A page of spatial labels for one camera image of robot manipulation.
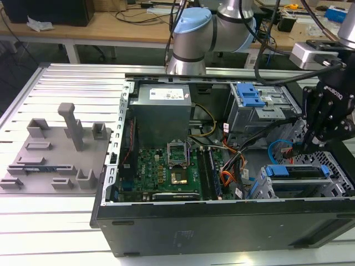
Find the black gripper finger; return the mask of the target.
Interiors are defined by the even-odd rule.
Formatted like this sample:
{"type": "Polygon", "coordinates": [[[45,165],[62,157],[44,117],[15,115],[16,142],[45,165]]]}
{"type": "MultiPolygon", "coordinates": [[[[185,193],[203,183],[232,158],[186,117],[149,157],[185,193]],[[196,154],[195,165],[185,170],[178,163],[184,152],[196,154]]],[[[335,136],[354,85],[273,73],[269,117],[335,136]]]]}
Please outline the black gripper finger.
{"type": "Polygon", "coordinates": [[[316,90],[316,87],[305,86],[302,94],[302,118],[306,123],[306,133],[303,137],[301,150],[311,151],[313,139],[318,133],[320,123],[317,121],[321,114],[320,103],[323,93],[316,90]]]}
{"type": "Polygon", "coordinates": [[[311,125],[311,143],[325,145],[353,137],[353,96],[343,100],[323,95],[311,125]]]}

